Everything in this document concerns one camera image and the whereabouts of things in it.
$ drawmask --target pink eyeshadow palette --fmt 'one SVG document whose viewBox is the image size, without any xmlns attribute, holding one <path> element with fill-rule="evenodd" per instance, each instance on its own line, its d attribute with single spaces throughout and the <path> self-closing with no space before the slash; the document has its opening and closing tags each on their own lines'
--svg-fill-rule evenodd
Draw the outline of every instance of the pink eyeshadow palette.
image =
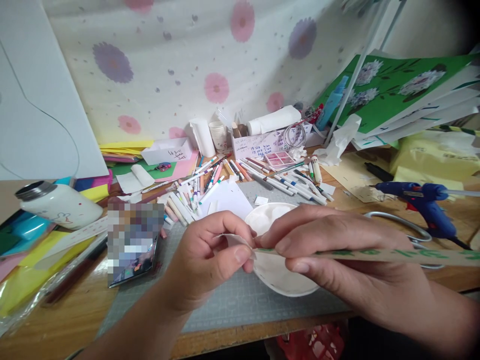
<svg viewBox="0 0 480 360">
<path fill-rule="evenodd" d="M 286 168 L 296 164 L 295 160 L 285 151 L 273 152 L 265 155 L 266 161 L 272 168 Z"/>
</svg>

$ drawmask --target white paper bowl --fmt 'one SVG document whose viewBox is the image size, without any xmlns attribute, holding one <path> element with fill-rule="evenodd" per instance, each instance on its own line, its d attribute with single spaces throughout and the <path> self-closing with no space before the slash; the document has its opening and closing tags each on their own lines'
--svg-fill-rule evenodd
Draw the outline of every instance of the white paper bowl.
<svg viewBox="0 0 480 360">
<path fill-rule="evenodd" d="M 245 218 L 245 222 L 258 235 L 263 235 L 270 228 L 273 220 L 295 208 L 295 205 L 289 203 L 270 202 L 253 209 Z M 288 270 L 284 257 L 262 252 L 256 252 L 255 255 L 253 272 L 262 283 L 276 293 L 296 298 L 309 295 L 319 288 L 309 278 Z"/>
</svg>

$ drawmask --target blue spray bottle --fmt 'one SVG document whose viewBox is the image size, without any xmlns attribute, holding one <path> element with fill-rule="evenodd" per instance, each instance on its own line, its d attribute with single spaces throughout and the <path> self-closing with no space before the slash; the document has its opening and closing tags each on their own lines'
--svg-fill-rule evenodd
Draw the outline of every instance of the blue spray bottle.
<svg viewBox="0 0 480 360">
<path fill-rule="evenodd" d="M 316 128 L 319 131 L 322 131 L 325 129 L 325 126 L 330 120 L 330 117 L 332 116 L 334 110 L 337 108 L 337 105 L 339 104 L 340 100 L 342 100 L 342 97 L 344 96 L 344 89 L 345 86 L 347 85 L 347 81 L 349 80 L 348 76 L 344 76 L 340 83 L 336 86 L 335 90 L 330 94 L 328 97 L 328 100 L 326 101 L 325 107 L 323 108 L 323 111 L 320 114 L 320 117 L 315 123 Z"/>
</svg>

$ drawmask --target phone screen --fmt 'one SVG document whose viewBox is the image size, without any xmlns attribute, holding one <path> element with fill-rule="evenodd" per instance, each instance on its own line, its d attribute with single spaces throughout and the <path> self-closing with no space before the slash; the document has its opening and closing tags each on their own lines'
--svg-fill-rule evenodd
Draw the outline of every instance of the phone screen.
<svg viewBox="0 0 480 360">
<path fill-rule="evenodd" d="M 146 252 L 140 254 L 123 269 L 120 275 L 117 276 L 109 287 L 112 288 L 149 272 L 154 267 L 156 248 L 157 238 L 152 241 L 152 244 L 148 247 Z"/>
</svg>

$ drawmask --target paper towel roll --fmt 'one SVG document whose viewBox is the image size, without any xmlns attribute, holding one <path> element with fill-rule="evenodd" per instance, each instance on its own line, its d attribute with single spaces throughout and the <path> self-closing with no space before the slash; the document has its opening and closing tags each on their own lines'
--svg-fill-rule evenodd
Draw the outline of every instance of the paper towel roll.
<svg viewBox="0 0 480 360">
<path fill-rule="evenodd" d="M 152 185 L 155 182 L 155 179 L 147 172 L 147 170 L 138 164 L 131 166 L 131 172 L 136 176 L 144 188 Z"/>
<path fill-rule="evenodd" d="M 250 120 L 246 125 L 250 136 L 260 135 L 295 124 L 301 118 L 300 111 L 292 105 L 288 105 L 268 115 Z"/>
<path fill-rule="evenodd" d="M 195 136 L 196 143 L 202 156 L 211 158 L 215 156 L 214 143 L 210 135 L 209 124 L 207 120 L 202 118 L 195 118 L 190 120 L 190 127 Z"/>
</svg>

